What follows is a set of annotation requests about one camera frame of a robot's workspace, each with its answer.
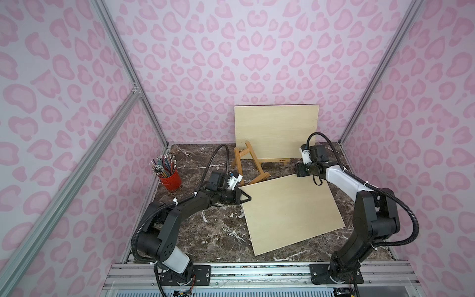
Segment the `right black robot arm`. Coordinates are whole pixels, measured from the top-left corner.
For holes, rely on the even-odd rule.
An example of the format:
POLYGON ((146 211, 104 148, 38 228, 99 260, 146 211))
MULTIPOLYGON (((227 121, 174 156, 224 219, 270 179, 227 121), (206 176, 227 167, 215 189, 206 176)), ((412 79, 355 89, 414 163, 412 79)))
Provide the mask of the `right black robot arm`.
POLYGON ((354 201, 353 231, 346 243, 333 252, 327 266, 311 265, 311 282, 314 285, 349 284, 357 287, 363 283, 363 261, 380 247, 414 242, 419 236, 420 224, 416 214, 392 190, 378 188, 358 177, 344 166, 338 155, 335 161, 330 161, 328 148, 336 151, 324 133, 313 132, 300 147, 302 161, 296 164, 295 172, 300 178, 312 177, 317 186, 328 182, 354 201), (401 229, 398 209, 409 216, 413 230, 404 240, 390 241, 401 229))

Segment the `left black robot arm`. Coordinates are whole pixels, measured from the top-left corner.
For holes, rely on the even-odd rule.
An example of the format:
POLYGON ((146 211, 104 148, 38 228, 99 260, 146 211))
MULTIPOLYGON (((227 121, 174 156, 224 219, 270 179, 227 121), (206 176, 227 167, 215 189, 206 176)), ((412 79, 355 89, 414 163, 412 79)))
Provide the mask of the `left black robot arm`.
POLYGON ((230 171, 230 150, 220 144, 213 152, 197 189, 188 197, 168 204, 153 202, 148 205, 131 237, 131 252, 135 260, 152 264, 158 287, 166 278, 179 286, 193 286, 197 282, 193 263, 177 247, 179 230, 184 220, 209 209, 225 205, 241 205, 252 200, 238 184, 242 175, 230 171), (226 153, 226 170, 214 170, 205 177, 220 149, 226 153))

